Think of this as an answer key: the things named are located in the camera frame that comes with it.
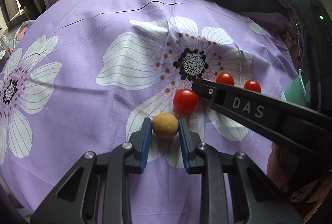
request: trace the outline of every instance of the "flower center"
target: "flower center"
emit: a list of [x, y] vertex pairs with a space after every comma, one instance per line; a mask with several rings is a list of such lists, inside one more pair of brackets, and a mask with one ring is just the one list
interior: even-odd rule
[[10, 80], [9, 86], [4, 92], [3, 98], [2, 98], [2, 103], [10, 103], [12, 100], [13, 96], [17, 92], [17, 80]]
[[13, 84], [10, 84], [5, 92], [5, 100], [10, 100], [12, 98], [12, 96], [14, 95], [14, 90], [15, 86]]
[[194, 81], [197, 77], [201, 78], [202, 74], [209, 67], [205, 60], [206, 55], [203, 50], [199, 52], [197, 49], [191, 51], [189, 48], [186, 48], [178, 60], [173, 62], [173, 66], [179, 69], [181, 80]]
[[202, 57], [198, 54], [188, 54], [183, 59], [183, 67], [188, 75], [199, 75], [204, 69], [205, 62]]

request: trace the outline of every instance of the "mint green object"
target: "mint green object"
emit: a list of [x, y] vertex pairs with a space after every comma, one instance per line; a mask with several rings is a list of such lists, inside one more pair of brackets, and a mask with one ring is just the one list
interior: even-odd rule
[[305, 106], [307, 94], [302, 80], [302, 72], [302, 70], [299, 70], [298, 76], [285, 91], [285, 97], [288, 102]]

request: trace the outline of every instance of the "plastic bag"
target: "plastic bag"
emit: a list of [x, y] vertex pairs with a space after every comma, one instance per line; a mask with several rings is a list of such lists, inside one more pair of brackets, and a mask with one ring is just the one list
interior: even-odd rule
[[13, 39], [8, 39], [6, 35], [2, 35], [0, 37], [0, 59], [4, 56], [5, 51], [11, 55], [13, 53], [14, 48], [19, 43], [19, 41], [23, 38], [24, 34], [28, 30], [28, 28], [32, 25], [34, 20], [28, 20], [21, 24], [21, 26], [17, 29], [15, 36]]

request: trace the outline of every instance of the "white flower petal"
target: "white flower petal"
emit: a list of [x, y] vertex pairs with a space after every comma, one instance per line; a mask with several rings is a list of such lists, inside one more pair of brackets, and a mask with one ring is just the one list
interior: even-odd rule
[[24, 53], [21, 60], [21, 67], [26, 70], [31, 70], [38, 62], [52, 52], [59, 38], [53, 36], [50, 39], [46, 39], [43, 35], [39, 37]]
[[231, 45], [234, 41], [222, 28], [204, 28], [202, 35], [208, 41], [215, 41], [221, 45]]
[[281, 93], [280, 99], [284, 102], [286, 102], [286, 96], [285, 96], [285, 92]]
[[7, 149], [8, 118], [2, 116], [0, 119], [0, 165], [3, 164]]
[[263, 29], [254, 21], [249, 23], [249, 27], [257, 34], [261, 34], [263, 32]]
[[26, 117], [18, 109], [12, 109], [8, 122], [9, 148], [18, 158], [29, 155], [32, 146], [32, 131]]
[[[171, 113], [173, 109], [173, 94], [165, 93], [165, 89], [137, 106], [129, 115], [126, 125], [126, 138], [140, 130], [143, 120], [146, 117], [154, 118], [160, 113]], [[151, 137], [150, 150], [147, 161], [153, 161], [163, 155], [170, 141], [159, 139], [153, 132]]]
[[157, 20], [152, 22], [130, 20], [129, 23], [138, 27], [141, 31], [155, 36], [162, 41], [165, 41], [168, 35], [168, 22], [165, 20]]
[[[202, 106], [197, 108], [195, 112], [190, 115], [190, 118], [187, 120], [189, 122], [188, 128], [190, 131], [196, 132], [199, 134], [201, 141], [204, 138], [204, 115]], [[170, 166], [182, 169], [183, 168], [183, 159], [180, 148], [179, 135], [177, 134], [169, 145], [167, 152], [165, 153], [166, 160]]]
[[235, 85], [243, 87], [245, 82], [251, 79], [250, 65], [252, 56], [248, 51], [235, 48], [221, 55], [224, 72], [228, 72], [234, 78]]
[[197, 24], [190, 18], [175, 16], [171, 17], [171, 23], [177, 28], [176, 33], [188, 33], [191, 36], [198, 36]]
[[144, 89], [160, 80], [162, 45], [126, 32], [118, 36], [107, 49], [104, 67], [96, 78], [99, 85], [116, 85], [127, 90]]
[[7, 78], [9, 77], [9, 74], [16, 69], [17, 65], [19, 64], [19, 61], [22, 56], [22, 48], [18, 48], [9, 58], [7, 61], [7, 64], [5, 66], [5, 70], [3, 72], [3, 78], [6, 82]]
[[274, 85], [273, 89], [269, 92], [269, 91], [266, 91], [263, 89], [263, 92], [264, 94], [268, 94], [274, 98], [277, 98], [277, 99], [282, 99], [282, 91], [281, 91], [281, 83], [279, 80], [276, 81], [276, 84]]
[[237, 14], [239, 18], [241, 18], [242, 20], [244, 21], [247, 21], [247, 22], [251, 22], [252, 20], [247, 17], [247, 16], [244, 16], [244, 15], [241, 15], [241, 14]]
[[212, 110], [208, 102], [206, 106], [206, 113], [210, 118], [213, 126], [215, 126], [217, 131], [227, 140], [242, 141], [242, 139], [248, 134], [247, 127], [216, 112], [215, 110]]
[[29, 114], [43, 109], [54, 90], [54, 78], [61, 69], [60, 62], [52, 62], [34, 70], [19, 98], [21, 108]]

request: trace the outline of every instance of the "blue gripper pad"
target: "blue gripper pad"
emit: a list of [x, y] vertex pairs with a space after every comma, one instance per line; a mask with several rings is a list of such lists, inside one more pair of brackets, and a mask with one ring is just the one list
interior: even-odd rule
[[142, 129], [146, 126], [145, 135], [141, 147], [141, 163], [139, 165], [141, 171], [144, 171], [147, 163], [147, 157], [149, 155], [151, 135], [152, 135], [152, 121], [150, 118], [145, 118], [143, 122]]
[[189, 150], [188, 150], [188, 145], [187, 145], [185, 132], [184, 132], [184, 129], [183, 129], [181, 119], [179, 119], [179, 139], [180, 139], [181, 153], [182, 153], [182, 159], [183, 159], [183, 166], [186, 169], [186, 172], [188, 173], [189, 169], [190, 169], [190, 166], [189, 166]]

